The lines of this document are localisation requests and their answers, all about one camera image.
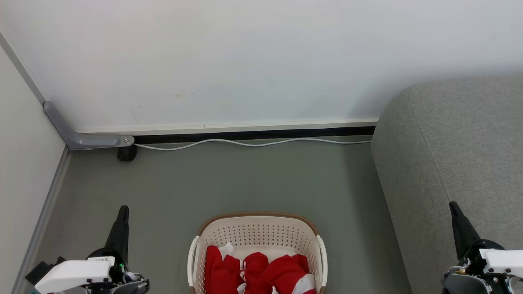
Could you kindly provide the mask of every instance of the red cloth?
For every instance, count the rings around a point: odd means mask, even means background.
[[[222,261],[218,247],[207,247],[204,277],[206,294],[237,294],[241,284],[240,260],[227,255]]]
[[[276,287],[278,294],[292,294],[298,280],[309,273],[307,258],[301,254],[285,255],[269,264],[262,253],[253,253],[245,260],[245,294],[271,294]]]
[[[247,283],[244,294],[272,294],[273,286],[278,294],[292,294],[296,283],[309,273],[307,258],[300,254],[293,257],[285,255],[269,264],[267,257],[257,252],[245,258],[244,263]],[[238,286],[243,282],[239,259],[227,255],[222,261],[218,247],[207,247],[204,277],[206,294],[237,294]],[[315,293],[312,289],[303,294]]]

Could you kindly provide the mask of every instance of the white wall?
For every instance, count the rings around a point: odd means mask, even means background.
[[[65,144],[0,48],[0,285],[11,291]]]
[[[74,128],[376,118],[431,78],[523,69],[521,0],[4,0]]]

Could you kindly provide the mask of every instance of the white cloth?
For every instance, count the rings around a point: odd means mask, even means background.
[[[247,283],[243,283],[243,284],[239,285],[238,288],[236,289],[236,291],[238,291],[238,294],[245,293],[245,287],[247,287]]]
[[[234,246],[231,244],[231,242],[227,242],[227,244],[224,246],[218,247],[218,250],[220,250],[220,253],[222,254],[222,260],[224,260],[227,255],[232,256],[232,253],[234,252]]]
[[[303,294],[312,289],[314,289],[314,275],[306,274],[296,282],[292,294]]]

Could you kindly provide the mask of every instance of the black baseboard strip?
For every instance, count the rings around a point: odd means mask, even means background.
[[[206,139],[225,139],[232,141],[282,138],[310,138],[327,136],[372,135],[375,127],[351,127],[311,130],[274,130],[254,132],[226,132],[180,135],[145,135],[134,136],[136,144],[162,144],[198,142]]]

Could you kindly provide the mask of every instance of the gray metal bracket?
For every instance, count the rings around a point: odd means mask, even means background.
[[[43,104],[43,111],[46,113],[47,117],[49,117],[49,120],[69,149],[81,150],[126,147],[131,146],[134,143],[133,136],[85,135],[76,132],[71,129],[53,102],[46,101]]]

